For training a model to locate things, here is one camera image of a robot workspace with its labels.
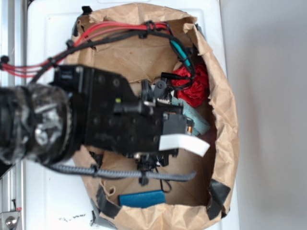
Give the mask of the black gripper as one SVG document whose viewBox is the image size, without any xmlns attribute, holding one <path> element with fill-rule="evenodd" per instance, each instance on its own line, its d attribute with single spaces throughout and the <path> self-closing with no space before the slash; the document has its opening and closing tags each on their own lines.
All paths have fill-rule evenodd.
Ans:
<svg viewBox="0 0 307 230">
<path fill-rule="evenodd" d="M 196 136 L 183 134 L 187 119 L 182 106 L 142 100 L 120 74 L 63 65 L 56 68 L 53 84 L 69 99 L 69 153 L 85 145 L 128 158 L 138 152 L 177 156 L 178 149 L 203 157 L 210 147 Z"/>
</svg>

